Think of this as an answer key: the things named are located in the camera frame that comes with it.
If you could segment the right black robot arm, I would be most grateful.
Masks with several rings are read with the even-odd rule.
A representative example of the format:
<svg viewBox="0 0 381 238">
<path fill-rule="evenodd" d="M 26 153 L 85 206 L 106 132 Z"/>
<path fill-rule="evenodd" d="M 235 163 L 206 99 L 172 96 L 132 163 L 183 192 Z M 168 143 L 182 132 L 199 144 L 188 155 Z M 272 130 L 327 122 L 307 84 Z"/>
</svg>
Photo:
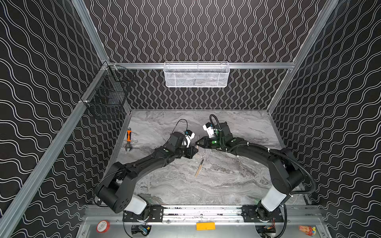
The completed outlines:
<svg viewBox="0 0 381 238">
<path fill-rule="evenodd" d="M 270 174 L 271 188 L 259 201 L 255 214 L 261 221 L 272 219 L 273 213 L 296 194 L 312 194 L 317 184 L 311 174 L 296 160 L 286 148 L 271 149 L 234 137 L 226 122 L 202 126 L 207 136 L 196 145 L 204 149 L 216 149 L 235 156 L 242 156 L 265 165 Z"/>
</svg>

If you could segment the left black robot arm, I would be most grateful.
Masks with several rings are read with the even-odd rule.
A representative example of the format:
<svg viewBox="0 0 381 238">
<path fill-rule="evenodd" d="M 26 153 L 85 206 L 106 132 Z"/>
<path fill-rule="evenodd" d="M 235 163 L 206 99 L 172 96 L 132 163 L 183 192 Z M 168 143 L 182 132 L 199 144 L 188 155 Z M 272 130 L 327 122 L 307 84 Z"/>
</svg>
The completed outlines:
<svg viewBox="0 0 381 238">
<path fill-rule="evenodd" d="M 198 149 L 191 145 L 194 137 L 191 130 L 184 133 L 176 131 L 150 155 L 131 163 L 115 162 L 95 189 L 95 196 L 115 213 L 126 211 L 146 219 L 144 211 L 148 203 L 134 195 L 137 182 L 176 159 L 191 159 L 198 153 Z"/>
</svg>

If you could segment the yellow label block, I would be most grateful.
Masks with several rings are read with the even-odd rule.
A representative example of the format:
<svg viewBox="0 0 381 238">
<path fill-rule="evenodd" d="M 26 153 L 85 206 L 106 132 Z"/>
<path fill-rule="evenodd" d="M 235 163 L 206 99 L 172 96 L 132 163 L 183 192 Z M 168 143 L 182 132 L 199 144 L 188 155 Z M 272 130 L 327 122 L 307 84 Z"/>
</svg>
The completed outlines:
<svg viewBox="0 0 381 238">
<path fill-rule="evenodd" d="M 203 222 L 196 224 L 197 231 L 212 231 L 216 229 L 216 225 L 214 222 Z"/>
</svg>

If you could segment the red yellow small toy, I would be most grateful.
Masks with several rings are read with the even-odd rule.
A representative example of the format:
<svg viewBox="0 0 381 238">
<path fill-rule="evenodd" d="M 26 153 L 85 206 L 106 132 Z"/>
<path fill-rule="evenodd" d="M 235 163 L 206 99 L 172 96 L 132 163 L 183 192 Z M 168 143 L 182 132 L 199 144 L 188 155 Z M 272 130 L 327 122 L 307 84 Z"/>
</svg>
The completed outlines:
<svg viewBox="0 0 381 238">
<path fill-rule="evenodd" d="M 299 226 L 299 230 L 307 236 L 314 236 L 317 232 L 316 227 L 311 227 L 311 226 Z"/>
</svg>

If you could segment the orange handled adjustable wrench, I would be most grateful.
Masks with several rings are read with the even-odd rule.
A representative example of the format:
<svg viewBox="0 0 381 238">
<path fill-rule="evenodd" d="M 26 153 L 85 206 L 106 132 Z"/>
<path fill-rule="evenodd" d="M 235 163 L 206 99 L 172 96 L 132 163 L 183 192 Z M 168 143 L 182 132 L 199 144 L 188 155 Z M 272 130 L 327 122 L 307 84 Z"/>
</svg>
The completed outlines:
<svg viewBox="0 0 381 238">
<path fill-rule="evenodd" d="M 131 128 L 127 128 L 127 140 L 126 140 L 126 145 L 125 145 L 125 150 L 126 151 L 131 151 L 132 150 L 132 145 L 131 145 L 131 135 L 132 135 L 132 130 Z"/>
</svg>

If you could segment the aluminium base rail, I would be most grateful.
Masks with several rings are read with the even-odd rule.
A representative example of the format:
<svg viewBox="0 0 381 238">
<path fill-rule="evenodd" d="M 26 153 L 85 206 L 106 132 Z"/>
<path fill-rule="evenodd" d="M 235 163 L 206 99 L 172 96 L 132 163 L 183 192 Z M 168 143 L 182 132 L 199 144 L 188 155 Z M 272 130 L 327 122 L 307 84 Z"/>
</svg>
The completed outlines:
<svg viewBox="0 0 381 238">
<path fill-rule="evenodd" d="M 82 225 L 96 225 L 102 220 L 112 225 L 147 224 L 147 225 L 195 225 L 212 222 L 216 225 L 322 225 L 320 210 L 312 205 L 288 205 L 287 215 L 282 208 L 277 209 L 273 218 L 259 220 L 253 205 L 152 205 L 145 217 L 129 212 L 114 213 L 109 208 L 90 205 L 84 215 Z"/>
</svg>

